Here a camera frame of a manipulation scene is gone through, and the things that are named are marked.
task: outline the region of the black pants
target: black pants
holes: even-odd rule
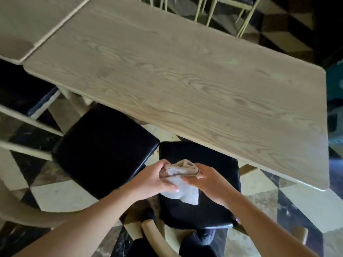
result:
[[[158,257],[145,237],[133,241],[128,257],[140,257],[142,254],[144,256]],[[195,232],[187,235],[182,240],[179,255],[182,257],[217,257],[209,245],[201,245]]]

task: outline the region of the wood grain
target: wood grain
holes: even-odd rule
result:
[[[325,72],[135,0],[91,0],[31,74],[292,181],[329,186]]]
[[[89,0],[1,0],[0,58],[20,64]]]

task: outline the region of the floor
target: floor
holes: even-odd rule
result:
[[[209,0],[205,10],[209,9],[210,3]],[[174,0],[169,0],[168,5],[171,12],[194,19],[196,1],[178,0],[174,3]],[[220,4],[216,7],[210,26],[235,34],[237,29],[233,21],[238,13]],[[201,14],[199,22],[204,23],[206,17],[206,13]],[[312,29],[309,0],[262,0],[243,39],[313,62]],[[65,132],[78,119],[78,114],[68,101],[59,98],[38,120]],[[164,129],[139,123],[161,141],[180,139]],[[46,151],[51,150],[58,141],[58,136],[3,114],[0,114],[0,138]],[[330,149],[331,157],[341,158],[341,155],[343,149]],[[146,164],[157,160],[158,149]],[[43,211],[68,212],[81,210],[97,201],[53,162],[0,148],[0,163],[0,178],[17,198],[32,207]],[[256,170],[242,177],[242,194],[288,231],[294,225],[307,227],[307,246],[319,256],[341,256],[343,169],[331,168],[330,178],[330,189],[320,192],[263,170]],[[110,230],[93,256],[126,256],[132,241],[142,237],[139,222],[144,209],[150,205],[156,207],[155,198],[132,205]],[[49,231],[0,221],[0,256],[12,256]],[[182,238],[190,233],[167,226],[164,231],[167,242],[177,252]],[[234,229],[218,229],[212,246],[220,257],[259,256],[251,239]]]

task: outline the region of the white cloth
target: white cloth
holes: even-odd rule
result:
[[[199,203],[199,189],[184,183],[182,176],[194,176],[199,174],[198,167],[189,160],[181,160],[173,165],[166,164],[160,177],[178,186],[178,192],[163,192],[163,196],[171,199],[180,199],[182,202],[197,205]]]

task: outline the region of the table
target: table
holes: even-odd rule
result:
[[[1,0],[0,58],[21,64],[89,0]]]
[[[292,181],[329,187],[325,72],[135,0],[90,0],[30,74]]]

